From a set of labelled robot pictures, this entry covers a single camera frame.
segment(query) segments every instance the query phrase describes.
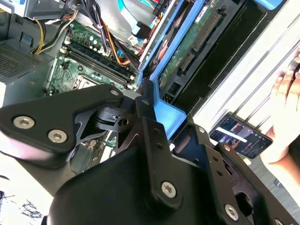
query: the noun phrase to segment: silver screw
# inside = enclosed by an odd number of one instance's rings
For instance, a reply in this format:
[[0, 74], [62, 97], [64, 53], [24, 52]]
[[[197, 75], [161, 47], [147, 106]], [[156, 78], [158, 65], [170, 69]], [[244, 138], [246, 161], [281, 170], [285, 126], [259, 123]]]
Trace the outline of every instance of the silver screw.
[[201, 133], [205, 133], [205, 130], [202, 127], [198, 127], [198, 129]]
[[62, 130], [52, 130], [48, 133], [48, 138], [54, 143], [64, 143], [68, 136], [66, 132]]
[[238, 221], [239, 220], [239, 215], [238, 212], [235, 210], [235, 208], [229, 204], [225, 205], [225, 211], [227, 213], [227, 215], [234, 221]]
[[224, 148], [227, 150], [227, 151], [230, 151], [230, 147], [228, 146], [228, 145], [223, 145], [224, 146]]
[[146, 105], [150, 105], [149, 101], [146, 100], [146, 99], [142, 99], [142, 102], [143, 102], [144, 104], [146, 104]]
[[35, 121], [28, 116], [18, 116], [14, 119], [13, 123], [17, 128], [29, 129], [34, 126]]
[[276, 223], [277, 225], [283, 225], [283, 223], [282, 223], [279, 219], [275, 219], [275, 223]]
[[118, 93], [116, 90], [111, 90], [111, 93], [112, 93], [113, 95], [116, 95], [116, 96], [119, 95], [119, 93]]
[[176, 196], [176, 189], [175, 189], [174, 185], [168, 181], [165, 181], [164, 183], [162, 183], [161, 190], [169, 198], [174, 198]]

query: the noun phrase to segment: gray metal frame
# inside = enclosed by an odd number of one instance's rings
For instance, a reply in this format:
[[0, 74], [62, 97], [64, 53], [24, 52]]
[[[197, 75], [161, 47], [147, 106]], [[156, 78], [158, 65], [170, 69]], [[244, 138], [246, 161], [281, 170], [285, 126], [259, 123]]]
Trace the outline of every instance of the gray metal frame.
[[60, 16], [64, 3], [61, 0], [26, 0], [23, 5], [0, 0], [0, 8], [10, 13], [32, 19], [56, 19]]

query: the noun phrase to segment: black bracket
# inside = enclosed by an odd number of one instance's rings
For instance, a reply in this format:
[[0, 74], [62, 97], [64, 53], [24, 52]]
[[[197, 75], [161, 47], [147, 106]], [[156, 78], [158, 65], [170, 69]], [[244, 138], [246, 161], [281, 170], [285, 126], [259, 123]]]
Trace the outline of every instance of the black bracket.
[[[86, 130], [92, 115], [108, 107], [120, 106], [123, 99], [117, 88], [102, 84], [3, 107], [0, 110], [1, 136], [10, 147], [1, 151], [42, 167], [63, 166], [76, 145], [103, 134], [100, 129]], [[13, 121], [19, 116], [33, 119], [34, 126], [29, 129], [16, 127]], [[55, 129], [66, 133], [65, 142], [55, 143], [48, 138], [49, 132]]]
[[[135, 114], [135, 125], [126, 139], [118, 143], [120, 147], [117, 152], [139, 146], [147, 206], [156, 213], [177, 210], [182, 204], [183, 196], [169, 169], [172, 155], [164, 126], [156, 122], [152, 103], [143, 97], [135, 99]], [[162, 185], [166, 181], [176, 187], [174, 197], [163, 193]]]

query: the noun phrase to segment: wire bundle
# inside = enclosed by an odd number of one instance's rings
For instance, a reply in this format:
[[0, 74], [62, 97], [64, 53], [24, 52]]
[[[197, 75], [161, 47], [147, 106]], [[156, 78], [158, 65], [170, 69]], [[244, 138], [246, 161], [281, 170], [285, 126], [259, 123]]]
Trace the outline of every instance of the wire bundle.
[[[101, 18], [100, 6], [95, 2], [95, 0], [81, 0], [83, 8], [85, 9], [87, 15], [91, 19], [93, 26], [100, 32], [102, 38], [102, 45], [105, 52], [108, 51], [108, 47], [106, 44], [106, 40], [110, 45], [110, 48], [117, 60], [117, 62], [121, 65], [127, 65], [131, 63], [136, 70], [139, 70], [139, 59], [134, 53], [132, 53], [129, 49], [123, 46], [118, 39], [116, 39], [109, 31], [107, 25]], [[117, 55], [117, 49], [120, 49], [124, 55], [128, 58], [126, 61], [121, 61], [121, 59]]]
[[57, 41], [59, 40], [59, 38], [61, 37], [63, 31], [71, 24], [71, 22], [74, 21], [74, 19], [76, 18], [77, 14], [78, 14], [78, 11], [75, 11], [72, 15], [70, 15], [69, 20], [66, 21], [66, 22], [63, 22], [59, 26], [59, 28], [58, 28], [58, 30], [57, 30], [54, 38], [48, 44], [46, 44], [46, 45], [44, 45], [45, 33], [46, 33], [45, 25], [41, 21], [35, 20], [37, 22], [37, 24], [39, 25], [40, 30], [41, 30], [41, 41], [40, 41], [39, 45], [37, 46], [37, 48], [32, 51], [32, 53], [33, 54], [40, 54], [43, 51], [52, 48], [57, 43]]

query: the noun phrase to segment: smartphone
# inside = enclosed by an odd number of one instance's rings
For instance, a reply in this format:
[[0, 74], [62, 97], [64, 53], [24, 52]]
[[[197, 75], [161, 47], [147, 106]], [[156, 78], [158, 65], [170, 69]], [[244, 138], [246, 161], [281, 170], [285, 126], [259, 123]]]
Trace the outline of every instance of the smartphone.
[[211, 131], [210, 138], [227, 143], [236, 152], [254, 159], [272, 143], [272, 139], [233, 116], [225, 116]]

